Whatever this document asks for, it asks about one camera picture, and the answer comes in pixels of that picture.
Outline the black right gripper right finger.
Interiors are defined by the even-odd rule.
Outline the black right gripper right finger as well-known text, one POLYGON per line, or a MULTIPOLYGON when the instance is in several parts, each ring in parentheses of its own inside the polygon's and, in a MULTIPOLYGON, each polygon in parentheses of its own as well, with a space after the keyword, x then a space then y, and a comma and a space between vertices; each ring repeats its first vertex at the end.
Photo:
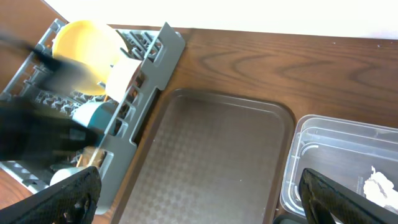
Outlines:
POLYGON ((334 223, 336 219, 348 224, 397 223, 397 214, 311 168, 303 170, 298 192, 309 224, 334 223))

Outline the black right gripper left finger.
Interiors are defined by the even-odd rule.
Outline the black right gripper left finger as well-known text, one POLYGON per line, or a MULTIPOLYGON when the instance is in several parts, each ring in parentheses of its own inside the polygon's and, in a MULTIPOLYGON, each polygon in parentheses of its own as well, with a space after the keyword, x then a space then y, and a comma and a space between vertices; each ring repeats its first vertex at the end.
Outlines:
POLYGON ((100 174, 91 166, 2 209, 1 223, 91 223, 100 192, 100 174))

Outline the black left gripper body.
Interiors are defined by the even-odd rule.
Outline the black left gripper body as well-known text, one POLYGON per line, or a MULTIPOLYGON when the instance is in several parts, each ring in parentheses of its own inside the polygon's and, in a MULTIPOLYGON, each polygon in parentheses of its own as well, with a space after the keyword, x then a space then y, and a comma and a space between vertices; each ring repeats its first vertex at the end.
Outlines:
POLYGON ((101 131, 27 99, 1 102, 1 161, 54 161, 102 138, 101 131))

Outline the white ribbed cup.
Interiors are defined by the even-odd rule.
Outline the white ribbed cup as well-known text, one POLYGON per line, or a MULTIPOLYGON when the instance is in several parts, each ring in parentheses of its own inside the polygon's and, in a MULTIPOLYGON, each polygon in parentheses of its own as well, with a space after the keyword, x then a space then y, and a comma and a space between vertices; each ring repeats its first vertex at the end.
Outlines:
POLYGON ((50 181, 50 186, 76 174, 77 172, 86 169, 86 167, 69 167, 56 171, 50 181))

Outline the wooden chopstick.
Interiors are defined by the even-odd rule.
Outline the wooden chopstick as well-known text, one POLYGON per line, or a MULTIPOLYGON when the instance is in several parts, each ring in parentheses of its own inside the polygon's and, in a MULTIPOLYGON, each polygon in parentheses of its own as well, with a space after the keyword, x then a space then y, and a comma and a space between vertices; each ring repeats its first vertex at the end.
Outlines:
POLYGON ((90 160, 88 162, 88 166, 99 167, 102 161, 102 153, 100 148, 98 147, 86 147, 85 152, 90 153, 90 160))
POLYGON ((80 157, 79 157, 79 159, 78 159, 78 161, 77 161, 76 167, 80 167, 80 164, 81 164, 83 158, 84 158, 84 155, 83 155, 83 154, 80 154, 80 157))

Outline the light blue bowl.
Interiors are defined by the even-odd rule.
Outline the light blue bowl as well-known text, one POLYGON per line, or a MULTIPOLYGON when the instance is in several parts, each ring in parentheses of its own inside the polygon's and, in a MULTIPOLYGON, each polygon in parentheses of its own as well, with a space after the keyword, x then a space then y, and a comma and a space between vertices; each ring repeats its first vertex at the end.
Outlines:
POLYGON ((72 120, 98 133, 104 133, 116 106, 110 102, 87 102, 74 111, 72 120))

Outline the yellow round plate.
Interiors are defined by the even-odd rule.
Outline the yellow round plate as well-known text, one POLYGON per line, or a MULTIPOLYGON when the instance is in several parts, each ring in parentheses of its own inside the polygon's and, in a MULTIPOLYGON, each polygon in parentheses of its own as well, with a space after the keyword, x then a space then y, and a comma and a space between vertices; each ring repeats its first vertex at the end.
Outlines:
POLYGON ((85 64, 92 76, 88 81, 75 85, 74 89, 86 95, 104 95, 98 85, 106 83, 111 66, 124 56, 127 45, 123 38, 106 24, 83 20, 63 26, 53 39, 52 55, 69 58, 85 64))

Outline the pale pink bowl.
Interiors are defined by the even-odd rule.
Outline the pale pink bowl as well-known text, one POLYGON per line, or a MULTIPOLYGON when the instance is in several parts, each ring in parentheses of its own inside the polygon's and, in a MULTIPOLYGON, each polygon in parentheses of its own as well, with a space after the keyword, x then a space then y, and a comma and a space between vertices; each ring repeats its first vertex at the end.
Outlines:
POLYGON ((132 85, 133 78, 141 67, 141 60, 133 58, 122 58, 116 63, 110 71, 106 81, 106 94, 117 101, 122 102, 127 89, 132 85))

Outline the clear plastic waste bin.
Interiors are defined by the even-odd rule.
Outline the clear plastic waste bin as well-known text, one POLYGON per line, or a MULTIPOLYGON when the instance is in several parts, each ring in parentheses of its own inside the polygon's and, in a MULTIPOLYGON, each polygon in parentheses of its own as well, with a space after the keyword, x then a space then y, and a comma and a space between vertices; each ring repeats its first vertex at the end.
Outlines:
POLYGON ((310 114, 299 119, 287 157, 280 202, 304 217, 302 171, 311 168, 364 196, 365 181, 381 172, 397 184, 397 129, 310 114))

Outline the crumpled white tissue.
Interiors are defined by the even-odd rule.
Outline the crumpled white tissue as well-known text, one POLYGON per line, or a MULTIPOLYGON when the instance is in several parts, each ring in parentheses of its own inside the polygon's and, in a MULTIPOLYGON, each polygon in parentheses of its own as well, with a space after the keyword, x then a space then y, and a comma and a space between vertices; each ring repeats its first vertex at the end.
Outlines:
POLYGON ((364 194, 373 203, 397 214, 397 191, 394 184, 381 172, 371 166, 372 174, 364 182, 364 194))

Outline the grey plastic dish rack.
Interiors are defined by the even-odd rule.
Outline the grey plastic dish rack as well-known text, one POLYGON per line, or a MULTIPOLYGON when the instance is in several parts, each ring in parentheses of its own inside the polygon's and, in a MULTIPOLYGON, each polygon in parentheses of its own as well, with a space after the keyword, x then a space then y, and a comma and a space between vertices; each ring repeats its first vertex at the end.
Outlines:
MULTIPOLYGON (((53 39, 65 25, 58 20, 54 21, 39 43, 33 46, 53 57, 53 39)), ((135 137, 156 92, 167 86, 185 48, 183 37, 168 24, 164 24, 158 31, 115 30, 127 45, 127 50, 122 51, 124 54, 122 58, 142 61, 121 103, 110 98, 106 92, 104 95, 86 95, 76 91, 75 86, 71 92, 60 95, 40 90, 36 86, 38 80, 48 75, 50 71, 38 61, 33 53, 25 50, 23 51, 27 52, 27 57, 24 63, 1 92, 1 101, 28 96, 33 102, 58 111, 70 119, 74 111, 87 102, 110 102, 116 106, 100 145, 97 146, 102 153, 102 161, 97 168, 102 184, 96 209, 98 215, 106 213, 111 208, 137 151, 135 137)), ((34 193, 38 193, 50 187, 51 178, 56 171, 76 167, 80 154, 84 155, 80 167, 90 167, 88 166, 90 153, 85 152, 85 148, 71 156, 54 161, 1 161, 1 166, 17 176, 34 193)))

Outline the dark brown serving tray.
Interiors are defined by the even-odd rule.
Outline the dark brown serving tray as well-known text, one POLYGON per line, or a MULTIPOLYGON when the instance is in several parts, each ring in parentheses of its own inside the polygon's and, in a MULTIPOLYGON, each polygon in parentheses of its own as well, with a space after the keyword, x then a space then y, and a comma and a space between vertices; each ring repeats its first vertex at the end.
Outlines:
POLYGON ((280 103, 170 92, 113 223, 271 223, 294 128, 280 103))

